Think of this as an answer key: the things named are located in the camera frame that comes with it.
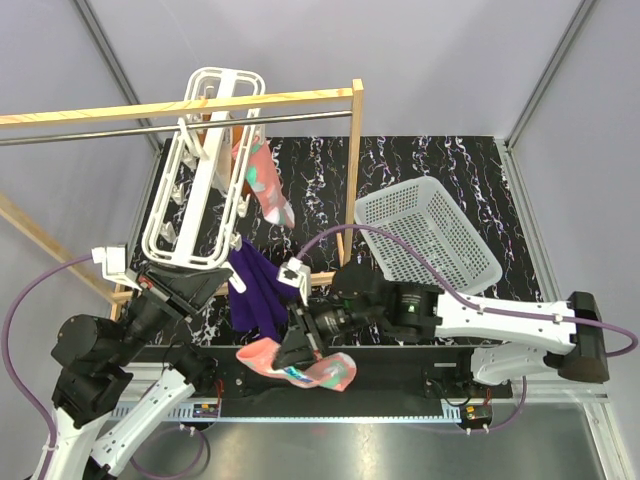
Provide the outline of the white plastic clip hanger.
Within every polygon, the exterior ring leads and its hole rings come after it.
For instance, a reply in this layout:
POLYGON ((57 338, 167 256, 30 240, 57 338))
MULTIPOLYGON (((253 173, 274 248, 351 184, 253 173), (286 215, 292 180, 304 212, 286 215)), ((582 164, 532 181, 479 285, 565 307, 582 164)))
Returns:
POLYGON ((194 114, 178 118, 178 131, 172 138, 141 249, 148 260, 163 266, 196 271, 227 269, 231 272, 231 285, 243 293, 245 282, 228 256, 232 250, 242 248, 236 224, 246 215, 249 203, 242 189, 252 149, 264 138, 264 127, 245 126, 238 151, 232 156, 231 127, 210 128, 201 142, 195 122, 194 114), (196 243, 214 189, 224 197, 224 209, 213 225, 213 251, 198 253, 196 243))

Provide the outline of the purple sock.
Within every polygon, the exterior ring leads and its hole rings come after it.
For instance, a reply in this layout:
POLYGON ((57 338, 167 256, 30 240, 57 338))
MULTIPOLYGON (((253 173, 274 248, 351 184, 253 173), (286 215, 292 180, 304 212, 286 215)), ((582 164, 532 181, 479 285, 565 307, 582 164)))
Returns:
POLYGON ((257 329, 260 338, 280 342, 280 330, 288 322, 285 304, 297 297, 298 290, 280 282, 279 268, 245 238, 239 250, 230 252, 229 263, 246 286, 243 293, 229 287, 233 330, 247 333, 257 329))

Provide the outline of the pink patterned sock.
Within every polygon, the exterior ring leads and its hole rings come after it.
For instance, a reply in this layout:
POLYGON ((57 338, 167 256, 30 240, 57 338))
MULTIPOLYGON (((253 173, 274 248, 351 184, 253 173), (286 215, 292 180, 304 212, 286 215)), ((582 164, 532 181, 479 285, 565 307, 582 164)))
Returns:
POLYGON ((289 228, 295 226, 295 215, 283 194, 269 144, 259 137, 254 138, 250 149, 245 181, 258 200, 267 222, 289 228))
POLYGON ((356 377, 356 363, 344 353, 329 355, 306 369, 294 366, 273 368, 279 347, 280 344, 273 339, 262 338, 240 348, 236 358, 259 375, 285 380, 301 389, 321 387, 344 392, 356 377))

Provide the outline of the orange sock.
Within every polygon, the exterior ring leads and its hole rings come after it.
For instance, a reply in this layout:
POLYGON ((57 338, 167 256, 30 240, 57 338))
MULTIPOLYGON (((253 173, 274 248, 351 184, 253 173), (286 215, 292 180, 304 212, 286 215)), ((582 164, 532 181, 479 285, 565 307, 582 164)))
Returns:
MULTIPOLYGON (((201 114, 201 120, 202 121, 210 121, 211 120, 211 113, 206 113, 206 114, 201 114)), ((232 131, 232 140, 230 140, 231 146, 233 148, 236 148, 242 138, 243 135, 243 131, 244 131, 244 127, 243 126, 233 126, 230 127, 231 131, 232 131)), ((209 132, 209 130, 197 130, 197 136, 198 139, 201 143, 201 145, 204 148, 204 143, 206 140, 206 136, 209 132)), ((216 177, 216 181, 218 186, 220 186, 221 188, 217 188, 218 190, 220 190, 220 192, 223 194, 223 196, 226 196, 226 192, 227 192, 227 188, 228 188, 228 183, 230 180, 230 176, 231 173, 235 167, 236 164, 236 157, 235 157, 236 153, 229 153, 229 155, 227 155, 228 159, 226 157, 223 156, 223 160, 219 160, 219 167, 222 168, 222 174, 220 174, 218 177, 216 177)), ((243 183, 243 187, 242 187, 242 195, 246 196, 246 195, 250 195, 251 193, 251 189, 250 186, 248 185, 248 183, 246 181, 244 181, 243 183)))

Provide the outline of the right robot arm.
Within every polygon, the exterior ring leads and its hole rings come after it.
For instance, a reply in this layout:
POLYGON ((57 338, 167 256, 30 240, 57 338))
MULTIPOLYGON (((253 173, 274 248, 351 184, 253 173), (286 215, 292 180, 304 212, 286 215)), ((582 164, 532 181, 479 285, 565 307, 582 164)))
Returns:
POLYGON ((542 303, 483 298, 389 281, 349 262, 334 274, 329 298, 287 309, 289 329, 273 360, 276 369, 308 366, 327 357, 334 339, 375 325, 382 336, 408 343, 457 337, 495 341, 487 351, 476 348, 454 371, 455 387, 470 397, 547 370, 582 383, 610 378, 601 315, 587 292, 542 303))

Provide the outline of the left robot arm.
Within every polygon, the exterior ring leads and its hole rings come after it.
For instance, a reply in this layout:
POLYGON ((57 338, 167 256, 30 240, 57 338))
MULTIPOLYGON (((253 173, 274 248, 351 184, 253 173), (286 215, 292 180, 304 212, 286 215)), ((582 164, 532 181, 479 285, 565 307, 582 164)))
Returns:
POLYGON ((143 278, 120 320, 76 315, 62 325, 51 352, 61 367, 53 430, 34 478, 116 479, 177 406, 193 395, 221 395, 217 361, 181 342, 167 350, 166 367, 149 391, 115 427, 102 430, 133 379, 126 366, 169 321, 189 314, 183 302, 143 278))

